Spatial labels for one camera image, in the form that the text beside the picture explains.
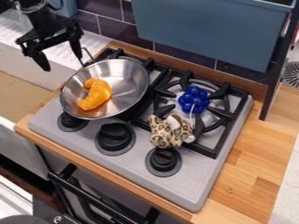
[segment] blue plastic tub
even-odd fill
[[[132,0],[139,36],[265,72],[291,5],[259,0]]]
[[[60,7],[60,0],[47,0],[47,2],[56,8]],[[66,18],[72,17],[77,13],[77,0],[64,0],[64,7],[55,13]]]

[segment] stainless steel pan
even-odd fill
[[[93,110],[84,111],[78,105],[79,98],[85,98],[88,90],[84,82],[99,77],[112,88],[112,97]],[[118,115],[138,103],[150,84],[146,69],[128,59],[107,59],[83,68],[63,87],[60,101],[69,115],[86,120],[96,120]]]

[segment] spotted plush toy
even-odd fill
[[[149,126],[152,133],[149,140],[157,148],[179,147],[183,142],[191,143],[195,140],[192,126],[179,115],[170,115],[166,120],[151,115]]]

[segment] dark blue tile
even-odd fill
[[[78,8],[104,17],[122,20],[120,0],[78,0]]]
[[[123,9],[124,21],[134,24],[135,19],[132,10],[132,3],[126,0],[122,0],[122,9]]]
[[[215,66],[215,59],[207,58],[193,52],[183,51],[171,46],[156,43],[156,51],[159,53],[168,54],[181,60],[187,60],[204,67],[214,68]]]
[[[225,72],[228,74],[234,74],[239,77],[251,80],[251,81],[257,81],[262,84],[268,85],[271,81],[270,73],[260,73],[256,72],[254,70],[242,67],[242,66],[235,66],[230,63],[226,63],[224,61],[218,61],[217,63],[217,70],[221,72]]]
[[[78,11],[74,17],[79,21],[79,24],[83,30],[100,33],[95,15],[86,13],[84,11]]]
[[[153,43],[139,38],[135,25],[115,21],[106,17],[99,17],[99,20],[103,36],[152,50]]]

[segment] gas stovetop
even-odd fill
[[[204,204],[219,171],[247,115],[253,98],[234,89],[229,83],[219,84],[139,59],[122,49],[107,49],[98,60],[133,58],[149,71],[150,86],[133,108],[117,117],[83,121],[64,113],[59,96],[47,103],[30,121],[29,128],[81,156],[107,167],[150,191],[192,212]],[[189,86],[208,92],[210,105],[195,115],[193,143],[177,149],[154,149],[150,143],[149,117],[164,119],[181,111],[177,98]]]

